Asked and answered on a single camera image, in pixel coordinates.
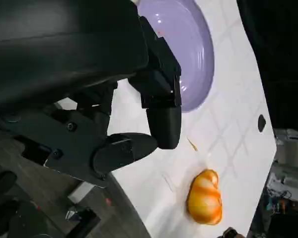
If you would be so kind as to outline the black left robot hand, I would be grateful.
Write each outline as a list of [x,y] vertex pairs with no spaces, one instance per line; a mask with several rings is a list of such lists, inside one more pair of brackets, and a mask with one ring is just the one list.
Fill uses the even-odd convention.
[[[0,0],[0,130],[23,157],[104,187],[112,171],[177,147],[181,67],[130,0]],[[118,81],[149,134],[108,134]]]

